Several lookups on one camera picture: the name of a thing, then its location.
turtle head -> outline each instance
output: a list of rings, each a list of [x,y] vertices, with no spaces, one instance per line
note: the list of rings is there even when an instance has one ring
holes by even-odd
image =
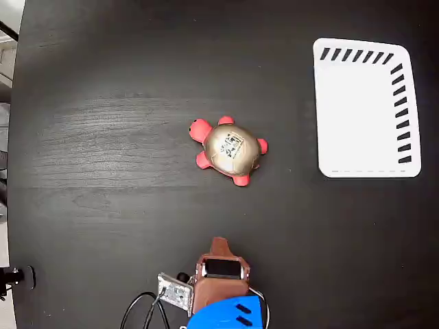
[[[207,135],[211,132],[212,126],[204,119],[196,119],[189,128],[189,135],[197,142],[204,143]]]

dark wooden table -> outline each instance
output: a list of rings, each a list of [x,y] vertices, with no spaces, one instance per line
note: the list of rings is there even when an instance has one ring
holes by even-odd
[[[252,265],[273,328],[437,328],[438,19],[421,2],[28,1],[8,226],[11,263],[33,265],[37,287],[14,290],[18,328],[118,328],[158,272],[193,271],[215,235]],[[417,178],[319,172],[320,37],[407,48]],[[190,123],[224,114],[270,143],[248,188],[195,165]]]

turtle toy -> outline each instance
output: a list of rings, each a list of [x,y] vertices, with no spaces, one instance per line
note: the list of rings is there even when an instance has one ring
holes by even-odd
[[[255,138],[235,125],[231,117],[222,117],[216,127],[204,119],[196,119],[189,134],[203,144],[204,150],[196,158],[197,165],[201,169],[213,167],[231,177],[237,186],[250,183],[250,172],[259,167],[259,157],[268,151],[265,139]]]

white tray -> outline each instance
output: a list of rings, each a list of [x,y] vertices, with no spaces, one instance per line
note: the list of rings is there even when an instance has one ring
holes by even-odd
[[[321,38],[313,52],[321,172],[330,178],[418,175],[418,108],[407,50]]]

black object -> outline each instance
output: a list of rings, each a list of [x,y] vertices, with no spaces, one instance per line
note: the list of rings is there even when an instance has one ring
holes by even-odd
[[[207,259],[204,266],[207,278],[241,279],[240,262],[224,259]]]
[[[7,26],[5,23],[0,21],[0,31],[6,33],[8,36],[13,38],[15,41],[19,40],[19,35],[16,33],[13,29],[11,29],[9,26]]]
[[[125,329],[126,321],[128,319],[128,315],[130,315],[132,308],[139,300],[141,300],[145,296],[150,296],[153,298],[153,300],[155,300],[157,298],[157,295],[155,293],[150,292],[150,291],[143,292],[140,295],[138,295],[136,298],[134,298],[133,301],[128,306],[128,308],[126,309],[125,313],[123,314],[120,329]],[[163,308],[163,305],[162,305],[160,300],[157,301],[157,306],[158,306],[158,309],[160,310],[160,314],[162,315],[163,324],[165,325],[165,329],[169,329],[169,321],[167,319],[165,309]],[[153,312],[154,312],[154,305],[151,305],[149,311],[147,312],[147,315],[146,315],[146,318],[145,318],[145,321],[143,324],[143,329],[148,328]]]
[[[135,292],[156,291],[161,271],[191,273],[218,235],[252,267],[274,329],[439,328],[434,4],[26,1],[8,238],[11,263],[32,263],[38,289],[14,292],[17,328],[114,328]],[[319,172],[312,53],[324,36],[408,49],[417,178]],[[191,122],[226,114],[270,144],[248,188],[195,163]],[[172,328],[187,322],[167,313]]]
[[[35,272],[32,267],[27,266],[24,270],[0,267],[0,300],[4,301],[8,290],[21,282],[25,282],[24,285],[29,290],[35,287]]]
[[[191,277],[189,276],[189,274],[187,274],[185,272],[180,272],[177,275],[177,280],[184,282],[184,283],[188,283],[190,279],[191,279]]]

